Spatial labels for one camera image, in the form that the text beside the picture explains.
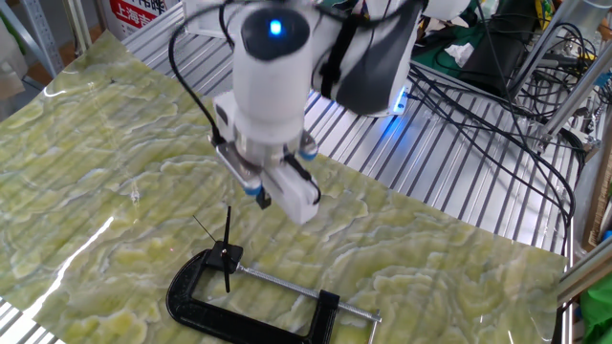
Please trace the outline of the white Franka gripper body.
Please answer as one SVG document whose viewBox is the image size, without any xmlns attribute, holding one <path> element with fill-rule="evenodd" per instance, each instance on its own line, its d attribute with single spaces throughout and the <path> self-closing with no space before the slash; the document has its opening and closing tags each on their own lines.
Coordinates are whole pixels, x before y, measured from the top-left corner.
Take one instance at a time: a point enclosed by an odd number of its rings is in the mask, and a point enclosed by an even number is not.
<svg viewBox="0 0 612 344">
<path fill-rule="evenodd" d="M 310 134 L 300 130 L 291 140 L 265 143 L 263 139 L 277 131 L 269 126 L 241 129 L 247 120 L 232 91 L 215 97 L 212 104 L 220 137 L 224 140 L 216 145 L 216 153 L 245 193 L 256 198 L 264 188 L 272 202 L 298 225 L 315 217 L 320 190 L 316 179 L 296 157 L 302 154 L 311 160 L 317 155 L 317 144 Z"/>
</svg>

